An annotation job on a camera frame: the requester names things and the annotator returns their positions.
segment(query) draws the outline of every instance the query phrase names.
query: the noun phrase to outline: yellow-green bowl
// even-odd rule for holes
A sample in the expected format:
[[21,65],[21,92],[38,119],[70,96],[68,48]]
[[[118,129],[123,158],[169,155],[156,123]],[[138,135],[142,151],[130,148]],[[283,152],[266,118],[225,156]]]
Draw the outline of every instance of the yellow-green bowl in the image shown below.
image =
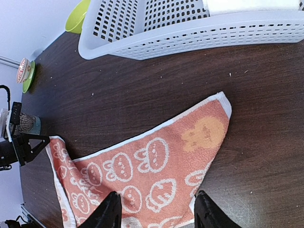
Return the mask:
[[72,11],[66,21],[66,31],[80,34],[91,0],[82,0]]

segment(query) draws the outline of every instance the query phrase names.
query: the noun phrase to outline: white plastic basket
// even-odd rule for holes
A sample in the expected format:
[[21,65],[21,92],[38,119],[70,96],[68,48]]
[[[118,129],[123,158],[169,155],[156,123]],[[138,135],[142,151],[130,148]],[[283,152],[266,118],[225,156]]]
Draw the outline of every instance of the white plastic basket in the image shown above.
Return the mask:
[[79,53],[148,59],[233,45],[296,43],[304,39],[299,11],[259,11],[210,17],[202,0],[91,0]]

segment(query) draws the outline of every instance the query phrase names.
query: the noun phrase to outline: towel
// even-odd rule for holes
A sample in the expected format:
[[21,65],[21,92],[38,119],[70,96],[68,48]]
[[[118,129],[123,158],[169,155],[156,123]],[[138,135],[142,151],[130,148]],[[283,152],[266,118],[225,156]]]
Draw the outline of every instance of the towel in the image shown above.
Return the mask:
[[194,222],[194,194],[228,129],[224,93],[134,138],[71,160],[64,141],[46,147],[65,228],[82,224],[111,192],[122,198],[123,228],[172,228]]
[[299,10],[300,0],[203,0],[211,16],[259,10]]

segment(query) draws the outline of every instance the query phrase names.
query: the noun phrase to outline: white cloth in basket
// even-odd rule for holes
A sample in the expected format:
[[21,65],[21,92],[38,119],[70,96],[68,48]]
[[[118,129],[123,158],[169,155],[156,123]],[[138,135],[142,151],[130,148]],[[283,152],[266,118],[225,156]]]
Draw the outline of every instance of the white cloth in basket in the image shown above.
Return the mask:
[[259,10],[299,10],[300,0],[203,0],[211,16]]

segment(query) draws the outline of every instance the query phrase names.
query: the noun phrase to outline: dark wooden table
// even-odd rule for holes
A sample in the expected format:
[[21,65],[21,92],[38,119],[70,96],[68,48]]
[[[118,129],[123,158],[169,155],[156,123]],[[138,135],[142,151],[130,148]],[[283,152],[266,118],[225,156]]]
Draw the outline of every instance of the dark wooden table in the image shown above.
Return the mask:
[[[202,188],[243,228],[304,226],[304,42],[86,61],[78,39],[65,33],[37,58],[22,99],[23,112],[41,117],[43,134],[63,137],[72,159],[224,91],[230,127]],[[45,152],[21,167],[21,178],[26,208],[47,227],[62,227]]]

